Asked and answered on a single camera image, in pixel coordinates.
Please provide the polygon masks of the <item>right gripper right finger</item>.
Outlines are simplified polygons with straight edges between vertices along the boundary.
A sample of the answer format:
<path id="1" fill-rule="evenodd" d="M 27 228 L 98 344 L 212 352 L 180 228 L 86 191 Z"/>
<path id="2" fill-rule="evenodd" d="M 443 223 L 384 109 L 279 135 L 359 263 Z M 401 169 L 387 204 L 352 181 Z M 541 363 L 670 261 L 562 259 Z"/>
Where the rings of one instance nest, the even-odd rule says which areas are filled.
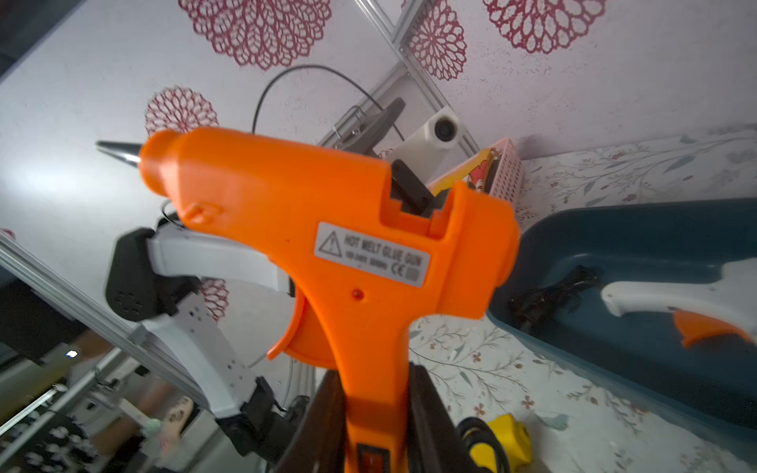
<path id="1" fill-rule="evenodd" d="M 409 472 L 478 472 L 427 370 L 409 364 Z"/>

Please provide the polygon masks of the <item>orange hot glue gun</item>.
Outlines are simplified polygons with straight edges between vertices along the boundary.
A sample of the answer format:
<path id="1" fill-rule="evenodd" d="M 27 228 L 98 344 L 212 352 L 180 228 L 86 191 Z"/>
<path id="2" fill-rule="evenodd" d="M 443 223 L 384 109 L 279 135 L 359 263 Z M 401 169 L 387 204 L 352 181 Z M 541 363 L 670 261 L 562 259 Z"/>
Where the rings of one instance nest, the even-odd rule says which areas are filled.
<path id="1" fill-rule="evenodd" d="M 257 136 L 208 156 L 218 139 L 199 145 L 175 138 L 148 158 L 146 186 L 179 197 L 191 230 L 229 238 L 294 269 L 295 309 L 282 338 L 268 351 L 325 372 L 339 373 L 346 401 L 343 472 L 408 470 L 409 329 L 427 315 L 479 319 L 511 274 L 520 231 L 512 206 L 456 184 L 429 216 L 406 213 L 392 197 L 387 162 L 336 152 L 303 151 L 317 164 L 273 165 L 308 146 Z M 296 171 L 295 184 L 315 177 L 274 213 L 283 184 L 276 171 Z"/>

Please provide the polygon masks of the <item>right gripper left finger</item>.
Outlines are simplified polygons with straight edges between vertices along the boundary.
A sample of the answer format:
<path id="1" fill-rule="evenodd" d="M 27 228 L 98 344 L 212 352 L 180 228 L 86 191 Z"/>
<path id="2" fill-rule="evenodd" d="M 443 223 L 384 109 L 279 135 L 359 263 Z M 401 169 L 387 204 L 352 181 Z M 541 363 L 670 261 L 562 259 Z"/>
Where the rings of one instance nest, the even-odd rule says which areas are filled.
<path id="1" fill-rule="evenodd" d="M 345 394 L 339 373 L 328 371 L 274 471 L 343 472 L 345 443 Z"/>

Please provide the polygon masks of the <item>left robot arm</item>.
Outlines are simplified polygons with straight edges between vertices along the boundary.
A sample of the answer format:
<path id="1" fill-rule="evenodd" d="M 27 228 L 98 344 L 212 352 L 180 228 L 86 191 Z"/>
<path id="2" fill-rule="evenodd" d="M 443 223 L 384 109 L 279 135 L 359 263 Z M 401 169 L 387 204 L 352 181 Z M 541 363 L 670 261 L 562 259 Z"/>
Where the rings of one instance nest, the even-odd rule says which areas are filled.
<path id="1" fill-rule="evenodd" d="M 337 158 L 344 158 L 342 151 L 363 155 L 364 151 L 357 150 L 361 146 L 372 151 L 375 144 L 372 140 L 382 140 L 387 131 L 380 128 L 386 124 L 394 125 L 395 115 L 401 114 L 404 102 L 393 102 L 382 108 L 375 95 L 370 94 L 359 84 L 344 74 L 327 66 L 306 64 L 288 68 L 277 74 L 266 85 L 254 111 L 254 120 L 250 132 L 236 131 L 218 127 L 199 127 L 190 134 L 165 129 L 162 134 L 156 133 L 150 146 L 144 144 L 130 144 L 99 141 L 96 143 L 98 151 L 118 159 L 132 167 L 141 169 L 142 177 L 147 179 L 150 171 L 148 158 L 157 159 L 158 148 L 169 145 L 175 138 L 186 138 L 187 149 L 194 144 L 199 145 L 200 138 L 218 139 L 219 142 L 210 144 L 208 153 L 211 167 L 214 159 L 222 159 L 222 147 L 232 145 L 232 141 L 242 138 L 242 141 L 253 138 L 252 134 L 260 132 L 259 117 L 262 106 L 273 86 L 286 75 L 294 72 L 315 69 L 325 71 L 346 81 L 359 91 L 370 104 L 382 112 L 373 115 L 374 118 L 360 136 L 353 137 L 351 143 L 343 143 L 342 148 L 335 150 L 292 148 L 293 158 L 277 159 L 273 156 L 273 165 L 291 165 L 297 167 L 295 158 L 305 158 L 305 165 L 317 164 L 305 155 L 303 151 L 336 152 Z M 295 184 L 296 171 L 276 171 L 274 177 L 283 177 L 283 184 L 274 184 L 273 197 L 252 197 L 252 204 L 264 204 L 264 200 L 274 207 L 274 213 L 285 203 L 287 196 L 294 196 L 299 189 L 303 190 L 307 184 L 317 184 L 315 177 L 305 177 L 305 184 Z M 274 289 L 275 292 L 289 293 L 291 289 L 303 290 L 305 283 L 295 283 L 298 279 L 294 269 L 281 269 L 286 266 L 279 262 L 276 266 L 269 256 L 263 254 L 273 250 L 254 250 L 245 244 L 240 244 L 229 238 L 221 238 L 191 230 L 188 213 L 179 211 L 179 197 L 168 198 L 175 201 L 177 208 L 177 223 L 167 223 L 153 229 L 137 229 L 116 242 L 116 252 L 112 258 L 108 284 L 106 284 L 106 301 L 111 309 L 122 318 L 140 323 L 139 328 L 145 329 L 155 336 L 173 352 L 179 362 L 185 365 L 190 376 L 198 383 L 199 388 L 207 398 L 207 410 L 212 413 L 221 430 L 232 440 L 236 450 L 245 455 L 256 453 L 269 462 L 277 462 L 295 437 L 297 428 L 293 421 L 285 420 L 272 411 L 275 394 L 263 378 L 262 374 L 254 374 L 247 368 L 242 368 L 242 362 L 237 352 L 231 347 L 226 336 L 212 320 L 212 313 L 208 309 L 201 294 L 202 278 L 230 278 L 252 283 L 264 288 Z"/>

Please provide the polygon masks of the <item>white hot glue gun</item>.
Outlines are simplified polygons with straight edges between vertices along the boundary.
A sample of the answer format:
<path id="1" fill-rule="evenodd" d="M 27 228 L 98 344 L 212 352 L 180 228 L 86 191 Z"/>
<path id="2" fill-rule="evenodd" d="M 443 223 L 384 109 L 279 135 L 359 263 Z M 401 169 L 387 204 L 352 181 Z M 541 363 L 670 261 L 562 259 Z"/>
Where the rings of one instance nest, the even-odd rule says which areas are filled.
<path id="1" fill-rule="evenodd" d="M 600 297 L 615 317 L 628 313 L 671 313 L 689 348 L 708 338 L 736 335 L 756 343 L 756 260 L 727 262 L 713 283 L 614 282 Z"/>

